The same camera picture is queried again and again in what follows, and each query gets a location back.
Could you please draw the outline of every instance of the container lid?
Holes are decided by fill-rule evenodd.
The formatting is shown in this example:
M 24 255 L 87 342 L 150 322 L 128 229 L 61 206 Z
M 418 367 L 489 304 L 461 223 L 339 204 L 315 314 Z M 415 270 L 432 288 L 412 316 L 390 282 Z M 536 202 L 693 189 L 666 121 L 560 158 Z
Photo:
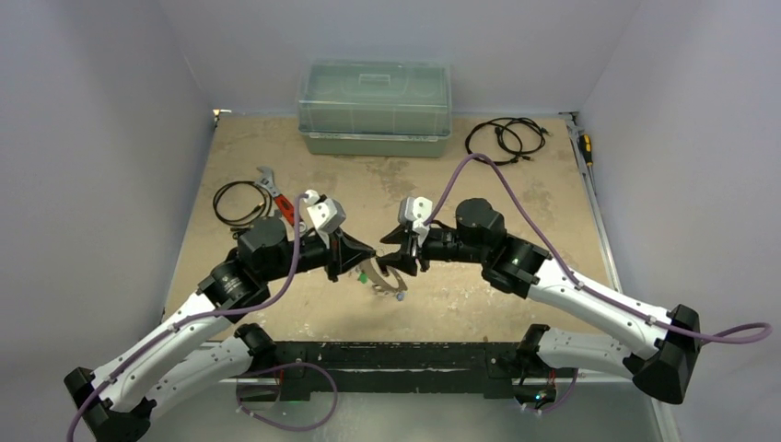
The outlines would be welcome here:
M 310 136 L 427 139 L 451 132 L 449 70 L 421 62 L 315 62 L 301 81 L 298 129 Z

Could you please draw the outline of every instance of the wooden table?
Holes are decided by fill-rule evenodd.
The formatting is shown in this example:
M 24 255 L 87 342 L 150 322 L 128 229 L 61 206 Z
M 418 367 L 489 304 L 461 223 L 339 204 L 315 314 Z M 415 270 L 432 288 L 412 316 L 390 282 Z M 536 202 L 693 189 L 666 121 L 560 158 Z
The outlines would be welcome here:
M 274 169 L 277 186 L 291 200 L 307 189 L 327 193 L 347 213 L 342 225 L 346 232 L 378 250 L 392 251 L 379 244 L 379 239 L 396 226 L 400 200 L 425 196 L 436 202 L 465 155 L 463 139 L 484 120 L 456 119 L 445 155 L 428 159 L 314 156 L 304 146 L 295 118 L 223 118 L 181 246 L 166 315 L 175 311 L 235 246 L 228 228 L 212 211 L 212 196 L 223 184 L 255 180 L 256 168 L 269 166 Z M 599 237 L 565 122 L 538 122 L 554 135 L 548 145 L 533 155 L 533 161 L 505 166 L 502 172 L 569 265 L 608 284 Z M 530 131 L 521 127 L 517 131 L 528 145 L 537 144 L 536 135 Z M 472 138 L 472 149 L 496 159 L 507 157 L 488 129 Z M 503 213 L 509 232 L 542 244 L 524 223 L 494 172 L 476 162 L 461 173 L 438 218 L 455 224 L 456 206 L 472 197 L 487 199 Z M 257 203 L 256 192 L 237 188 L 220 207 L 225 215 L 238 216 Z M 299 274 L 278 303 L 248 315 L 243 322 L 260 323 L 278 341 L 518 341 L 532 323 L 573 332 L 595 331 L 555 308 L 495 291 L 483 281 L 477 264 L 432 262 L 428 273 L 404 279 L 409 290 L 405 300 L 399 302 L 395 297 L 375 295 L 370 284 L 360 283 L 354 274 L 340 277 L 337 284 L 329 282 L 322 270 Z M 272 294 L 281 285 L 282 281 L 271 282 Z M 215 339 L 222 340 L 229 333 Z

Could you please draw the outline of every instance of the adjustable wrench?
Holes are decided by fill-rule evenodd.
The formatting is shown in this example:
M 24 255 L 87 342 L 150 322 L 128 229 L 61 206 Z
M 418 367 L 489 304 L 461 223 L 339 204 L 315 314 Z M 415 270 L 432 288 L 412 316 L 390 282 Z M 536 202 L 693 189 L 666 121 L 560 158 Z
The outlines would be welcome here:
M 276 188 L 276 185 L 274 184 L 274 171 L 265 166 L 259 166 L 258 170 L 261 172 L 261 177 L 255 181 L 255 185 L 264 188 L 271 194 L 271 197 L 274 198 L 274 203 L 279 208 L 279 212 L 282 213 L 282 216 L 285 217 L 290 226 L 295 227 L 293 204 Z M 307 229 L 307 223 L 303 220 L 298 223 L 298 233 L 304 234 Z

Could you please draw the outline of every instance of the white wall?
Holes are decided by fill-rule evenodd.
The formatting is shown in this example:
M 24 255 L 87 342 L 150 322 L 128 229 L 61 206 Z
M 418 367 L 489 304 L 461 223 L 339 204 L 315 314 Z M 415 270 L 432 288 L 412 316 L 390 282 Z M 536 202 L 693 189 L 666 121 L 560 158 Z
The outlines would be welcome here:
M 63 440 L 63 377 L 159 319 L 212 117 L 154 0 L 0 2 L 0 60 L 0 438 Z
M 717 332 L 778 323 L 781 4 L 645 0 L 584 106 L 627 293 Z M 708 345 L 684 440 L 778 440 L 781 336 Z
M 574 111 L 640 0 L 161 0 L 214 107 L 293 112 L 315 57 L 451 63 L 462 112 Z

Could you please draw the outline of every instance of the plastic storage box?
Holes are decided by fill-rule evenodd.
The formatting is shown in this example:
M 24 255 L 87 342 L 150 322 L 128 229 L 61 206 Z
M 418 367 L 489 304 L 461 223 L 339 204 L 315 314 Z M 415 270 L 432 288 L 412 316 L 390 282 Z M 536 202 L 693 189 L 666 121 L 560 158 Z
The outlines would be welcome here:
M 452 131 L 449 70 L 318 61 L 301 80 L 298 130 L 313 154 L 440 157 Z

